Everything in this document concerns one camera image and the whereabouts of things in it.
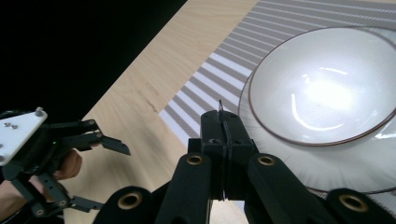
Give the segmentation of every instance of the gray striped mat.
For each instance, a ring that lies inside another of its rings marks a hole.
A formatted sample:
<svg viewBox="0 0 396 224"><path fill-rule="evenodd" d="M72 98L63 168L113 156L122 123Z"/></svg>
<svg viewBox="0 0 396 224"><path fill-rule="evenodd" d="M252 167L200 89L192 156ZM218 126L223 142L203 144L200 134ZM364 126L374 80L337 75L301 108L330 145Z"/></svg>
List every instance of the gray striped mat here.
<svg viewBox="0 0 396 224"><path fill-rule="evenodd" d="M200 136L200 117L219 108L238 113L252 70L276 46L302 33L336 26L396 30L396 4L340 0L261 0L207 58L160 116L187 148ZM394 192L372 195L396 213Z"/></svg>

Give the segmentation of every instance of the human hand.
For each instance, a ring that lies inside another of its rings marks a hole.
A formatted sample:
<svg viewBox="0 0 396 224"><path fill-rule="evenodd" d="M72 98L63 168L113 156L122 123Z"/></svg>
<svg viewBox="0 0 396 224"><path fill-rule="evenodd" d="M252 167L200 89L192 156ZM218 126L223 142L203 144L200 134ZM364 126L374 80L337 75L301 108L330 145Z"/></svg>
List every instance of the human hand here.
<svg viewBox="0 0 396 224"><path fill-rule="evenodd" d="M64 157L61 168L53 175L57 180L75 177L78 175L81 165L81 156L75 149L71 149ZM46 198L47 202L54 201L37 176L32 176L29 182ZM26 200L11 182L5 180L0 184L0 221L18 212L25 204Z"/></svg>
<svg viewBox="0 0 396 224"><path fill-rule="evenodd" d="M76 177L81 169L82 158L75 149L71 149L70 152L64 157L61 168L53 174L57 180L65 180ZM39 181L37 176L32 176L29 182L46 198L47 202L53 202L53 198L50 196L48 190Z"/></svg>

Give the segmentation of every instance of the brass ring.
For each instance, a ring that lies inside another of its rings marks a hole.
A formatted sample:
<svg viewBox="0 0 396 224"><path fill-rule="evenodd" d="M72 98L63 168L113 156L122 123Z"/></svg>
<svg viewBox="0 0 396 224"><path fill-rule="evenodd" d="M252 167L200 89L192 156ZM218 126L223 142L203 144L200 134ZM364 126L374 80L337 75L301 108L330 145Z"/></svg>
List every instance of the brass ring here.
<svg viewBox="0 0 396 224"><path fill-rule="evenodd" d="M43 214L44 214L44 211L43 210L38 210L37 212L36 212L36 214L38 215L38 216L43 216Z"/></svg>
<svg viewBox="0 0 396 224"><path fill-rule="evenodd" d="M66 201L65 201L65 200L60 201L60 202L59 202L59 205L60 205L60 206L65 206L65 205L66 205Z"/></svg>
<svg viewBox="0 0 396 224"><path fill-rule="evenodd" d="M268 156L261 156L257 159L263 165L274 165L275 160Z"/></svg>
<svg viewBox="0 0 396 224"><path fill-rule="evenodd" d="M142 203L142 201L142 194L138 191L133 191L131 193L124 194L119 198L119 208L123 210L133 209Z"/></svg>
<svg viewBox="0 0 396 224"><path fill-rule="evenodd" d="M342 194L338 199L343 206L355 212L367 212L367 210L369 210L369 207L362 199L352 194Z"/></svg>
<svg viewBox="0 0 396 224"><path fill-rule="evenodd" d="M191 165L199 165L204 162L204 159L200 156L190 156L187 158L187 162Z"/></svg>

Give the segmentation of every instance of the light wood surface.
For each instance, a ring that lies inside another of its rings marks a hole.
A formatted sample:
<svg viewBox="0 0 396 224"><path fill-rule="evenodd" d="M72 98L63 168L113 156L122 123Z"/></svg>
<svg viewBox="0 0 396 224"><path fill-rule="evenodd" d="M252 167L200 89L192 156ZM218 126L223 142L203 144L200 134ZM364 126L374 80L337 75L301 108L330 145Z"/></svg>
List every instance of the light wood surface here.
<svg viewBox="0 0 396 224"><path fill-rule="evenodd" d="M159 113L256 3L189 0L182 7L84 118L95 119L132 155L102 147L80 153L80 174L62 182L70 194L105 203L118 189L154 191L171 179L187 149ZM211 223L244 223L239 211L230 202L214 203ZM96 215L64 210L66 224L89 224Z"/></svg>

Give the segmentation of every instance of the metal bolt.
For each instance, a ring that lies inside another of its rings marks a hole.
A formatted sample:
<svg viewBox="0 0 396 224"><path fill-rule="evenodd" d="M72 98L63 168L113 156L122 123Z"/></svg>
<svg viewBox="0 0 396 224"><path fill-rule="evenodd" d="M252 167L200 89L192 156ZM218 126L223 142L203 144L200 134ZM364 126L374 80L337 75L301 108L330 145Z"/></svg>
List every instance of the metal bolt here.
<svg viewBox="0 0 396 224"><path fill-rule="evenodd" d="M41 217L44 214L44 211L43 210L38 210L36 212L36 214Z"/></svg>
<svg viewBox="0 0 396 224"><path fill-rule="evenodd" d="M44 115L44 113L43 113L43 108L42 108L42 107L38 107L38 108L35 110L35 115L38 116L38 117L43 116L43 115Z"/></svg>

